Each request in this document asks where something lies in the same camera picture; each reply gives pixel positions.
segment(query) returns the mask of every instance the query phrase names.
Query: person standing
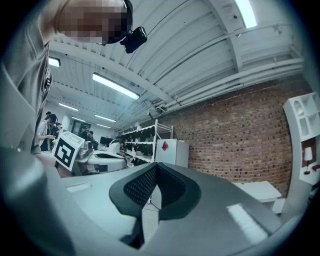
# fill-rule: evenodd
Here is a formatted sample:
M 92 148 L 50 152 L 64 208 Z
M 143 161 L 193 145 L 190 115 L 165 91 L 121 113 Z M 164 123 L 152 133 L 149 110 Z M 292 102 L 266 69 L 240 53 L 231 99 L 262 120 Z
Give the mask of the person standing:
M 84 139 L 85 142 L 86 142 L 87 139 L 88 139 L 87 129 L 86 129 L 86 127 L 84 127 L 84 126 L 81 127 L 81 135 L 80 135 L 80 137 L 81 137 L 82 139 Z
M 88 142 L 94 142 L 94 141 L 95 141 L 95 139 L 94 139 L 94 132 L 93 132 L 92 130 L 89 131 L 89 133 L 88 133 L 87 141 L 88 141 Z
M 41 122 L 37 129 L 38 143 L 41 151 L 50 150 L 50 140 L 54 140 L 55 137 L 50 134 L 50 126 L 53 126 L 57 121 L 55 114 L 50 114 L 46 120 Z
M 57 122 L 56 125 L 53 128 L 53 136 L 58 138 L 59 133 L 61 132 L 62 127 L 61 127 L 61 123 Z

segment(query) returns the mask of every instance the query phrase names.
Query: white table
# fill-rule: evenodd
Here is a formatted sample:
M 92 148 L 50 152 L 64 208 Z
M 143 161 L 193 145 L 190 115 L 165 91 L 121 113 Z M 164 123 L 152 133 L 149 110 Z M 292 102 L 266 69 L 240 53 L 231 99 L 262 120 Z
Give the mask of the white table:
M 281 194 L 268 181 L 233 182 L 238 188 L 257 199 L 261 203 L 274 202 Z

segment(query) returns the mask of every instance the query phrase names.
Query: white refrigerator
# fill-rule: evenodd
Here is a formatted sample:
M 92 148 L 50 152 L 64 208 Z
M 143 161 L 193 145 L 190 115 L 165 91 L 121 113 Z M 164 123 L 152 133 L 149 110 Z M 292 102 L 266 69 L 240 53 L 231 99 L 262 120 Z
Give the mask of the white refrigerator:
M 156 142 L 155 161 L 188 168 L 189 143 L 177 139 L 158 139 Z M 161 192 L 155 187 L 151 203 L 161 209 Z

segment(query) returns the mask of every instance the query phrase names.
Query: white lamp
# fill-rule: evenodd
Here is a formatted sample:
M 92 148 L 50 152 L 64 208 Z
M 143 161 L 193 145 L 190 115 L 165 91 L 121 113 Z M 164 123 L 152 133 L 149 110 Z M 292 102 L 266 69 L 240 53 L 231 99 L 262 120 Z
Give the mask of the white lamp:
M 311 147 L 306 147 L 304 149 L 304 160 L 306 161 L 306 171 L 304 172 L 305 175 L 310 174 L 310 171 L 308 170 L 309 167 L 309 161 L 312 160 L 312 149 Z

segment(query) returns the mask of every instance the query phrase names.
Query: pipe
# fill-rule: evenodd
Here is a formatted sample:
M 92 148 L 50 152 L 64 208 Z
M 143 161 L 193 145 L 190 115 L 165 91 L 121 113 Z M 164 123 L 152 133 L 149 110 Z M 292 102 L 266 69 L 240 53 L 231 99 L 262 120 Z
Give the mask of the pipe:
M 180 104 L 175 104 L 169 108 L 167 108 L 166 112 L 172 111 L 172 110 L 176 110 L 180 107 L 185 107 L 194 103 L 197 103 L 199 101 L 204 101 L 206 99 L 212 98 L 214 96 L 216 96 L 217 94 L 221 94 L 221 93 L 227 93 L 230 90 L 234 90 L 236 88 L 239 88 L 241 86 L 244 86 L 244 83 L 248 83 L 248 82 L 252 82 L 258 78 L 261 78 L 263 76 L 270 76 L 270 75 L 274 75 L 274 74 L 281 74 L 281 73 L 285 73 L 287 71 L 293 71 L 293 70 L 299 70 L 302 69 L 303 66 L 301 64 L 297 64 L 297 65 L 291 65 L 291 66 L 285 66 L 285 67 L 281 67 L 281 68 L 277 68 L 274 70 L 267 70 L 264 72 L 260 72 L 260 73 L 256 73 L 247 77 L 243 77 L 240 79 L 237 79 L 236 81 L 233 81 L 231 83 L 225 84 L 223 86 L 218 86 L 215 87 L 209 91 L 206 91 L 204 93 L 198 94 L 194 97 L 189 98 L 188 100 L 185 101 L 181 101 Z
M 163 100 L 161 100 L 160 102 L 156 103 L 156 104 L 153 104 L 153 107 L 157 108 L 159 107 L 160 105 L 162 104 L 165 104 L 165 102 Z
M 285 75 L 285 76 L 293 76 L 293 75 L 296 75 L 296 74 L 298 74 L 300 72 L 301 72 L 301 70 L 296 69 L 296 70 L 288 71 L 288 72 L 284 73 L 283 75 Z M 274 79 L 278 79 L 279 76 L 281 76 L 281 75 L 282 74 L 275 74 L 275 75 L 271 75 L 271 76 L 268 76 L 268 77 L 263 77 L 263 78 L 258 79 L 258 80 L 249 81 L 249 82 L 244 83 L 244 87 L 249 87 L 249 86 L 257 85 L 257 84 L 264 83 L 264 82 L 267 82 L 267 81 L 271 81 L 271 80 L 274 80 Z
M 261 71 L 269 70 L 269 69 L 272 69 L 272 68 L 277 68 L 277 67 L 286 66 L 286 65 L 292 65 L 292 64 L 299 64 L 299 63 L 302 63 L 302 62 L 303 62 L 303 59 L 295 58 L 295 59 L 283 60 L 283 61 L 280 61 L 280 62 L 269 63 L 269 64 L 266 64 L 266 65 L 257 66 L 257 67 L 251 68 L 251 69 L 247 69 L 245 71 L 241 71 L 239 73 L 230 75 L 228 77 L 225 77 L 223 79 L 220 79 L 218 81 L 210 83 L 210 84 L 208 84 L 208 85 L 206 85 L 204 87 L 201 87 L 201 88 L 196 89 L 196 90 L 194 90 L 194 91 L 192 91 L 190 93 L 187 93 L 184 96 L 178 97 L 176 100 L 173 100 L 170 103 L 166 104 L 165 107 L 168 108 L 168 107 L 174 105 L 177 101 L 181 102 L 181 101 L 186 100 L 186 99 L 188 99 L 188 98 L 190 98 L 190 97 L 192 97 L 194 95 L 206 92 L 206 91 L 212 89 L 213 87 L 217 87 L 217 86 L 219 86 L 221 84 L 228 83 L 228 82 L 230 82 L 232 80 L 235 80 L 235 79 L 238 79 L 238 78 L 242 78 L 242 77 L 245 77 L 245 76 L 248 76 L 248 75 L 251 75 L 251 74 L 254 74 L 254 73 L 258 73 L 258 72 L 261 72 Z

